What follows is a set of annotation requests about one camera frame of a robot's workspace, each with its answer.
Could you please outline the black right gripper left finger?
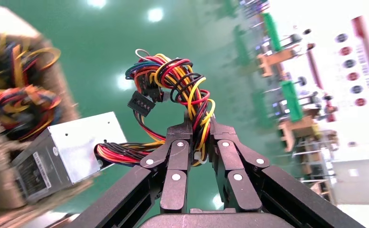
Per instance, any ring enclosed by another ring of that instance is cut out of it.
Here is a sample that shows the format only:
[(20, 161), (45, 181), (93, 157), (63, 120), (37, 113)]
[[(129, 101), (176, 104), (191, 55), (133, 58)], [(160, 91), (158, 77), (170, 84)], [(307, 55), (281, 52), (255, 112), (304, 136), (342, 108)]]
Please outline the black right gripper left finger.
[(167, 129), (165, 144), (145, 156), (68, 228), (134, 228), (160, 199), (162, 213), (185, 213), (192, 127), (184, 122)]

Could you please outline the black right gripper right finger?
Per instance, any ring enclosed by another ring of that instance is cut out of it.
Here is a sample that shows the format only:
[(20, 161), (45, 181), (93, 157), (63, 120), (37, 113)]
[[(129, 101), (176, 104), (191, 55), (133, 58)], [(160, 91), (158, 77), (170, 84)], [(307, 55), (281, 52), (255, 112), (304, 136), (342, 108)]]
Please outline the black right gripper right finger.
[(361, 224), (263, 155), (242, 144), (233, 127), (211, 119), (209, 160), (237, 228), (359, 228)]

